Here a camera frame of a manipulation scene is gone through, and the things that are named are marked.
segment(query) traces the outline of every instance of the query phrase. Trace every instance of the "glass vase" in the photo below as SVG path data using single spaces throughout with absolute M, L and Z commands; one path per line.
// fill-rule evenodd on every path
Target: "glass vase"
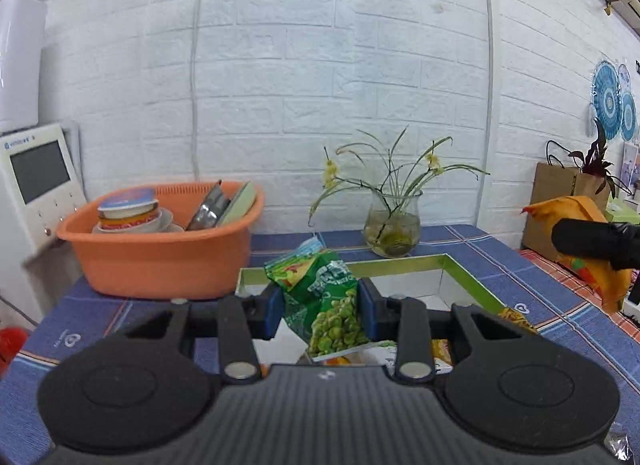
M 394 196 L 373 191 L 364 238 L 373 252 L 382 257 L 402 257 L 420 241 L 420 215 L 415 196 Z

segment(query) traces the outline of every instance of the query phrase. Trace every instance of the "screen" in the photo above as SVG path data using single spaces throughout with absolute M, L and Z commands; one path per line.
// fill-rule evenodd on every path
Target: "screen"
M 57 141 L 11 155 L 24 204 L 70 180 Z

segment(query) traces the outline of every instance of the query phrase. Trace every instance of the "snack bag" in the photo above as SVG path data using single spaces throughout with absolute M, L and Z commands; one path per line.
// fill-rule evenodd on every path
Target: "snack bag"
M 396 363 L 396 353 L 398 346 L 393 341 L 384 341 L 377 347 L 361 350 L 358 353 L 360 362 L 366 365 L 386 366 L 388 371 L 393 374 Z M 436 373 L 442 375 L 450 373 L 453 370 L 453 363 L 449 353 L 449 341 L 446 339 L 431 340 L 431 353 L 436 364 Z
M 338 254 L 318 238 L 270 261 L 265 271 L 283 289 L 284 320 L 308 343 L 310 357 L 324 360 L 369 343 L 356 316 L 357 281 Z

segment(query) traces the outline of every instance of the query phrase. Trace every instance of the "red plaid cloth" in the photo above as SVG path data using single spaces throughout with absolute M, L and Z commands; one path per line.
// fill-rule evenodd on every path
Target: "red plaid cloth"
M 520 250 L 520 255 L 529 259 L 534 265 L 558 281 L 558 283 L 562 283 L 576 295 L 582 297 L 585 301 L 589 301 L 602 311 L 602 301 L 600 297 L 596 295 L 596 293 L 589 288 L 584 281 L 580 280 L 565 267 L 561 267 L 531 250 Z M 638 272 L 634 271 L 631 278 L 631 286 L 633 286 L 637 276 Z M 609 315 L 609 318 L 633 340 L 640 342 L 640 328 L 633 321 L 622 315 L 622 313 L 614 313 Z

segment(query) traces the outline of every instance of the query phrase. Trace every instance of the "metal screw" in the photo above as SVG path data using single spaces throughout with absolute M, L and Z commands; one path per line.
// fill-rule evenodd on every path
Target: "metal screw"
M 407 362 L 400 366 L 399 371 L 408 379 L 423 379 L 431 374 L 431 366 L 424 362 Z
M 238 380 L 251 378 L 257 371 L 256 367 L 249 362 L 231 362 L 225 367 L 225 374 Z

